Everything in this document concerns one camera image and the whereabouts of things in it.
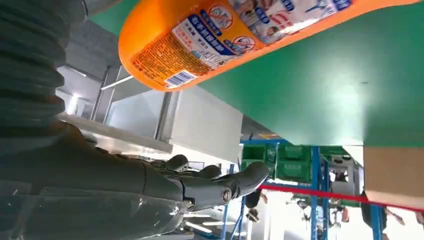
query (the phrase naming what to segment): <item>red rope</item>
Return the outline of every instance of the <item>red rope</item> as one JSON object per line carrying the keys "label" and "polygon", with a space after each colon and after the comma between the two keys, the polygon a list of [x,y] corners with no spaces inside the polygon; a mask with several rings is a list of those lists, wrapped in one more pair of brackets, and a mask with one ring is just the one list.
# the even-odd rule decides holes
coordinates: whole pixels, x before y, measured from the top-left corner
{"label": "red rope", "polygon": [[321,197],[321,198],[344,199],[344,200],[356,201],[356,202],[366,203],[366,204],[377,204],[377,205],[382,205],[382,206],[389,206],[389,207],[407,209],[407,210],[411,210],[411,211],[414,211],[414,212],[424,212],[424,209],[370,201],[365,196],[354,196],[354,195],[312,190],[312,189],[306,189],[306,188],[289,187],[289,186],[261,185],[261,186],[259,186],[259,188],[260,189],[266,189],[266,190],[272,190],[272,191],[279,191],[279,192],[289,192],[289,193],[294,193],[294,194],[314,195],[314,196]]}

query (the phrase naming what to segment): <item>cardboard box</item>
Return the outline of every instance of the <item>cardboard box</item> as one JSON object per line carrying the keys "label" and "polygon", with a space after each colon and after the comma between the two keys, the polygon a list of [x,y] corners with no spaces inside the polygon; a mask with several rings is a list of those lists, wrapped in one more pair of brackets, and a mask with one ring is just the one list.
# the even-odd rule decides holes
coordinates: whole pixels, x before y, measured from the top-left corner
{"label": "cardboard box", "polygon": [[370,201],[424,209],[424,148],[364,147]]}

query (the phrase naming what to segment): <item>transparent plastic sheet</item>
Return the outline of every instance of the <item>transparent plastic sheet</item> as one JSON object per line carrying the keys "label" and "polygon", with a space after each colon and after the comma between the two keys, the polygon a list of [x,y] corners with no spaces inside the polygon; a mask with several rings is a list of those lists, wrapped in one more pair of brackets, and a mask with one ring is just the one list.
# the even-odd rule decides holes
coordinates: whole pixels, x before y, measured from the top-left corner
{"label": "transparent plastic sheet", "polygon": [[188,205],[127,192],[0,181],[0,239],[135,240],[173,231]]}

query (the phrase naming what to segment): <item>plastic crate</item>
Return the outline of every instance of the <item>plastic crate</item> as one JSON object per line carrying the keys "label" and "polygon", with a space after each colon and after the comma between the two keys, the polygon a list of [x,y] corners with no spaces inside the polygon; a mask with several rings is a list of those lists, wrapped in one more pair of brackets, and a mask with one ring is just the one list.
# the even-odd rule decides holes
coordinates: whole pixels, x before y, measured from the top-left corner
{"label": "plastic crate", "polygon": [[283,145],[278,149],[278,157],[280,159],[299,159],[303,161],[311,161],[311,147]]}
{"label": "plastic crate", "polygon": [[321,146],[319,153],[322,155],[349,155],[342,146]]}
{"label": "plastic crate", "polygon": [[311,182],[311,161],[302,159],[280,159],[277,163],[277,178],[299,183]]}
{"label": "plastic crate", "polygon": [[269,169],[269,178],[274,179],[276,175],[276,160],[277,151],[275,144],[245,144],[241,157],[241,170],[246,169],[253,162],[263,162]]}

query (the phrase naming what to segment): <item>green table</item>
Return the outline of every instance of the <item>green table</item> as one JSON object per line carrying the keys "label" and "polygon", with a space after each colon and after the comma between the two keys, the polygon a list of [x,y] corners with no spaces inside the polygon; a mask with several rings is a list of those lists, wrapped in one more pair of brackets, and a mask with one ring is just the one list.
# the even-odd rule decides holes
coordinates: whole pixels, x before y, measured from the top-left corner
{"label": "green table", "polygon": [[[137,0],[93,20],[119,34]],[[368,13],[200,86],[293,144],[424,146],[424,3]]]}

